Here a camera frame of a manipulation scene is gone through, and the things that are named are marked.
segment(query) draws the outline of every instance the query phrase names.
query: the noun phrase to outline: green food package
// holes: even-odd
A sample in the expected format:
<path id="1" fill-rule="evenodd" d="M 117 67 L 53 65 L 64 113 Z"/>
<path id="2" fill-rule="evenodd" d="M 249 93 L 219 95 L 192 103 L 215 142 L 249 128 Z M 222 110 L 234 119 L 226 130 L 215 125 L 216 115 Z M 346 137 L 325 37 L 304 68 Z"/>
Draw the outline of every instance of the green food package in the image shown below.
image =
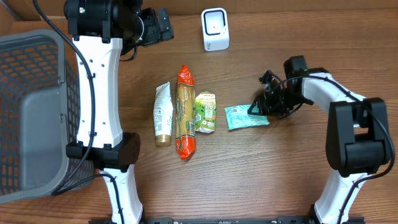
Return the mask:
<path id="1" fill-rule="evenodd" d="M 196 131 L 212 133 L 216 129 L 216 95 L 204 91 L 195 99 Z"/>

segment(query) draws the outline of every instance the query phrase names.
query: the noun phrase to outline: gray plastic bin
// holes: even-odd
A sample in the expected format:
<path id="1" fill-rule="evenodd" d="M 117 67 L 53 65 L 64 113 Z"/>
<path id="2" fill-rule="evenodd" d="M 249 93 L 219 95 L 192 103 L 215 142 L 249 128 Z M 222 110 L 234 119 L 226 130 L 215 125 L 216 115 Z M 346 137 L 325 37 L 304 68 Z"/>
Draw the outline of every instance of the gray plastic bin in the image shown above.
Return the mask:
<path id="1" fill-rule="evenodd" d="M 0 203 L 50 195 L 76 167 L 65 146 L 76 138 L 79 100 L 56 32 L 0 37 Z M 65 187 L 93 173 L 86 161 Z"/>

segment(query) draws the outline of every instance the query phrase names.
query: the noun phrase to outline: wall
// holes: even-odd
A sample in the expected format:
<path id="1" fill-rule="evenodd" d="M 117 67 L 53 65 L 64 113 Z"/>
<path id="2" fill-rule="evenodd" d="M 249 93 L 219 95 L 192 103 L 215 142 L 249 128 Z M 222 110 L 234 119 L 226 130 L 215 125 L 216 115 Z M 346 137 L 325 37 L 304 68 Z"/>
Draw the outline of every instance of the wall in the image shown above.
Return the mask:
<path id="1" fill-rule="evenodd" d="M 48 16 L 62 16 L 65 0 L 37 0 Z M 32 0 L 8 0 L 7 4 L 25 20 L 39 20 Z M 167 7 L 172 15 L 200 14 L 209 7 L 223 7 L 228 13 L 315 11 L 398 7 L 397 0 L 144 0 L 142 8 Z"/>
<path id="2" fill-rule="evenodd" d="M 0 21 L 0 36 L 10 34 L 12 23 L 15 22 L 16 19 L 2 4 L 0 4 Z"/>

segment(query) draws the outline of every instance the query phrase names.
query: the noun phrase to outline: orange plastic wrapper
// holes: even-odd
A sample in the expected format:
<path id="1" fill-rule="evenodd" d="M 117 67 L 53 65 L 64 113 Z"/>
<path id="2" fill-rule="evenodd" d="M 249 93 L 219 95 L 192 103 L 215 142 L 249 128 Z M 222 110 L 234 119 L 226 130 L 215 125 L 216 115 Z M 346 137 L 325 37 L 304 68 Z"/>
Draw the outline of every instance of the orange plastic wrapper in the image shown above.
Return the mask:
<path id="1" fill-rule="evenodd" d="M 177 88 L 177 132 L 175 143 L 181 159 L 195 152 L 195 82 L 186 65 L 178 73 Z"/>

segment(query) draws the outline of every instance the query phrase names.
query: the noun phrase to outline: wooden table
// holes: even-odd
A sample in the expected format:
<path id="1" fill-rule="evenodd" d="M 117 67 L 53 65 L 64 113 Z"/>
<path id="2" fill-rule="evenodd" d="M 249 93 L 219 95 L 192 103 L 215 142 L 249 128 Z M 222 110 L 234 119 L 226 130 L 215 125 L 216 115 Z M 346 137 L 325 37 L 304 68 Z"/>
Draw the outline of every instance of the wooden table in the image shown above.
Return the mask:
<path id="1" fill-rule="evenodd" d="M 330 172 L 325 155 L 327 115 L 303 106 L 271 125 L 228 131 L 224 107 L 250 104 L 268 69 L 284 77 L 282 64 L 304 55 L 309 67 L 324 67 L 350 90 L 387 103 L 389 130 L 398 145 L 398 9 L 278 12 L 228 16 L 228 50 L 205 52 L 200 16 L 171 17 L 174 40 L 138 50 L 119 67 L 119 111 L 123 130 L 141 136 L 137 190 L 147 217 L 275 218 L 306 215 Z M 66 21 L 56 21 L 67 31 Z M 16 22 L 13 33 L 48 28 Z M 67 47 L 67 59 L 76 66 Z M 197 134 L 197 151 L 181 161 L 175 146 L 155 147 L 152 107 L 155 88 L 172 83 L 186 64 L 197 93 L 216 94 L 213 134 Z M 398 223 L 398 169 L 367 182 L 351 215 L 367 223 Z M 59 197 L 0 205 L 0 223 L 87 223 L 109 218 L 103 180 Z"/>

